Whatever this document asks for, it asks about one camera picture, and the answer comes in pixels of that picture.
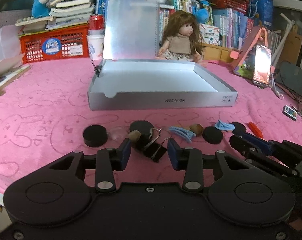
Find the floral skirt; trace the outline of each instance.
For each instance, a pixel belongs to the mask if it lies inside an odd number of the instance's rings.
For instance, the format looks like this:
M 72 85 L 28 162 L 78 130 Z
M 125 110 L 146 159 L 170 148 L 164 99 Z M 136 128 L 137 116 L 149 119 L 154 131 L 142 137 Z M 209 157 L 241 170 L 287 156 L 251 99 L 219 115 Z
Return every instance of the floral skirt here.
M 187 60 L 187 61 L 193 61 L 193 55 L 192 54 L 180 54 L 180 53 L 174 53 L 169 51 L 168 49 L 162 54 L 166 59 L 169 60 Z

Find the red can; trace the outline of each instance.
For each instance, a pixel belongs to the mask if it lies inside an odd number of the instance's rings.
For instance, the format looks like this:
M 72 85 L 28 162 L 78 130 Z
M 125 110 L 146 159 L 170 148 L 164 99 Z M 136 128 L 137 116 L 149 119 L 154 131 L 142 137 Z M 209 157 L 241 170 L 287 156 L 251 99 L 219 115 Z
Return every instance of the red can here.
M 89 19 L 89 30 L 103 30 L 104 17 L 103 15 L 91 15 Z

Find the beige doll top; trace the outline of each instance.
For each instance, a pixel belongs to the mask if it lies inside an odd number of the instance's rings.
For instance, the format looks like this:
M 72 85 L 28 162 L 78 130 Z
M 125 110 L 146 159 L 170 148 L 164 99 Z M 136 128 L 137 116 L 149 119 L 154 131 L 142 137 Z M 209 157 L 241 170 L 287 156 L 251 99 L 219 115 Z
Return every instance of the beige doll top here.
M 173 53 L 191 54 L 190 38 L 177 33 L 176 36 L 167 37 L 169 41 L 168 50 Z

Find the table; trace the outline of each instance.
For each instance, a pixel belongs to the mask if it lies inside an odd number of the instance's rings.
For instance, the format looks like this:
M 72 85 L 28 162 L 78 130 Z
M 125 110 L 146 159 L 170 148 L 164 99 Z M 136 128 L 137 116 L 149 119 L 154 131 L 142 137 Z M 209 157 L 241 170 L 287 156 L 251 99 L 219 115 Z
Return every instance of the table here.
M 17 179 L 43 167 L 73 150 L 95 154 L 98 149 L 83 143 L 83 129 L 101 124 L 110 138 L 103 147 L 118 147 L 134 120 L 147 120 L 155 127 L 189 126 L 200 123 L 211 126 L 224 122 L 255 123 L 266 140 L 289 140 L 302 145 L 302 120 L 294 122 L 282 114 L 292 100 L 277 98 L 271 89 L 261 90 L 251 81 L 235 76 L 223 65 L 207 64 L 208 70 L 226 81 L 238 92 L 235 106 L 226 108 L 165 109 L 139 111 L 90 111 L 87 90 L 94 69 L 88 58 L 34 63 L 30 70 L 6 87 L 0 97 L 0 193 Z M 229 144 L 231 133 L 225 133 L 218 145 L 202 137 L 191 144 L 204 154 L 225 150 L 242 157 Z M 173 136 L 181 147 L 188 144 Z M 214 180 L 211 170 L 204 170 L 204 183 Z M 168 155 L 159 163 L 132 150 L 127 168 L 115 172 L 117 186 L 121 182 L 182 182 L 184 171 L 174 171 Z M 94 172 L 88 171 L 85 182 L 94 185 Z

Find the red basket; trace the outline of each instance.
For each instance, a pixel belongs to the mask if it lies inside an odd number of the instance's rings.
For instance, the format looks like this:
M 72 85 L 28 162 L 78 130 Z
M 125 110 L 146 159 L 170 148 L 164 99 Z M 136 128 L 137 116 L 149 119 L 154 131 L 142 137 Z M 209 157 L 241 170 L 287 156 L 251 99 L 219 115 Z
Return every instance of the red basket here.
M 89 57 L 87 29 L 85 24 L 20 37 L 23 63 Z
M 249 2 L 246 0 L 209 0 L 214 9 L 232 8 L 246 14 Z

